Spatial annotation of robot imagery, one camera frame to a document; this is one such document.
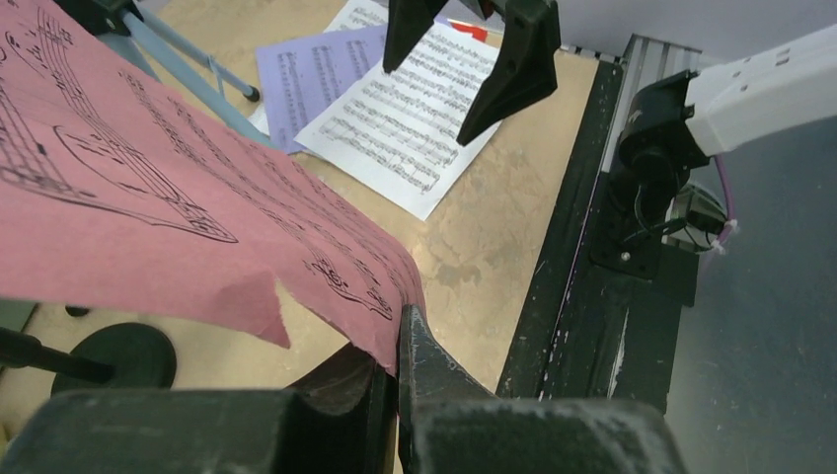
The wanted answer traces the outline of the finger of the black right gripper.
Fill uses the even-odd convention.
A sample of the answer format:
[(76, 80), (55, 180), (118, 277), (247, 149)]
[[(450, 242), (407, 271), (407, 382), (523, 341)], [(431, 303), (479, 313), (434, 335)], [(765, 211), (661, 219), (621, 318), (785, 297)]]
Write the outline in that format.
[(382, 67), (397, 70), (434, 24), (446, 0), (390, 0)]
[(561, 45), (555, 1), (490, 1), (504, 31), (491, 74), (483, 81), (457, 142), (470, 144), (492, 125), (549, 97), (558, 88), (554, 55)]

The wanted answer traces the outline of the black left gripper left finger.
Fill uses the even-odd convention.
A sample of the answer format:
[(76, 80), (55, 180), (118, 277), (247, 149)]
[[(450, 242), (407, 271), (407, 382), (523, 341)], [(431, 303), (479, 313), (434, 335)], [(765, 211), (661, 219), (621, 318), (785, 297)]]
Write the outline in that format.
[(345, 346), (283, 389), (70, 391), (12, 441), (5, 473), (388, 473), (396, 382)]

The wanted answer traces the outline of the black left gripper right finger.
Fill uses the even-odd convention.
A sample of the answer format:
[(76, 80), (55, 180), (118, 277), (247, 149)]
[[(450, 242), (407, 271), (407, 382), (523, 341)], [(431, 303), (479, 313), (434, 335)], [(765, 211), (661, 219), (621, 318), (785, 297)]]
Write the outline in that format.
[(500, 398), (403, 308), (398, 454), (406, 473), (683, 473), (662, 415), (625, 400)]

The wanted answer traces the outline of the lavender sheet music page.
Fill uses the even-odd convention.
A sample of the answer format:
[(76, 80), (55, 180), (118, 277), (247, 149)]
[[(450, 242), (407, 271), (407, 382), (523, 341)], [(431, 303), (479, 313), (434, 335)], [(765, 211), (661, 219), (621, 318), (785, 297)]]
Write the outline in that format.
[(294, 138), (383, 56), (386, 27), (342, 30), (256, 48), (267, 133), (291, 154)]

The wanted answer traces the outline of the black round-base microphone stand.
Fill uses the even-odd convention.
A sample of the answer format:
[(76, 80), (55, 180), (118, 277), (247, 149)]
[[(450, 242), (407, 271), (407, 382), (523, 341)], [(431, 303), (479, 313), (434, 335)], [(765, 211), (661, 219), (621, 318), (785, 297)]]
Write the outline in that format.
[(54, 374), (50, 394), (95, 389), (169, 389), (177, 372), (173, 342), (160, 329), (138, 322), (91, 333), (70, 352), (50, 348), (19, 331), (1, 330), (1, 365)]

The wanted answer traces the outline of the light blue music stand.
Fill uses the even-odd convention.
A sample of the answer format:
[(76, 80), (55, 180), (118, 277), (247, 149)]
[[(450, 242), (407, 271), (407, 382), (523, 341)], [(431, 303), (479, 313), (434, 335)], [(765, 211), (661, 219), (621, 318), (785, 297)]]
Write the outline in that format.
[(57, 5), (121, 57), (155, 76), (141, 57), (143, 51), (147, 52), (229, 127), (270, 145), (267, 136), (235, 109), (224, 93), (228, 85), (257, 103), (262, 97), (259, 88), (229, 71), (152, 11), (136, 1), (59, 1)]

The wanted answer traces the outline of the red sheet music page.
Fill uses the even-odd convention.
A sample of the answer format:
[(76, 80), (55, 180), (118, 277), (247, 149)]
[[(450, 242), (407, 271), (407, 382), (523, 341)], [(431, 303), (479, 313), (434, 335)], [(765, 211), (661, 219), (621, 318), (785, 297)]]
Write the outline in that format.
[(469, 35), (475, 40), (478, 40), (480, 42), (487, 41), (489, 32), (485, 28), (454, 20), (449, 20), (448, 23), (454, 30)]

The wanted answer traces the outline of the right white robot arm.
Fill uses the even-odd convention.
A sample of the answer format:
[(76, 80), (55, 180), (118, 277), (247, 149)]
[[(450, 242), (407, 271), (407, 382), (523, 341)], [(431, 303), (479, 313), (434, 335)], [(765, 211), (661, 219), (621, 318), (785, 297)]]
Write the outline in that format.
[[(554, 1), (470, 1), (480, 19), (500, 16), (503, 40), (490, 75), (456, 137), (474, 141), (491, 125), (551, 95), (561, 43)], [(827, 27), (774, 48), (700, 71), (686, 70), (633, 98), (616, 155), (623, 169), (611, 186), (616, 217), (607, 255), (634, 263), (644, 243), (686, 226), (665, 211), (693, 169), (762, 137), (836, 114), (836, 30)]]

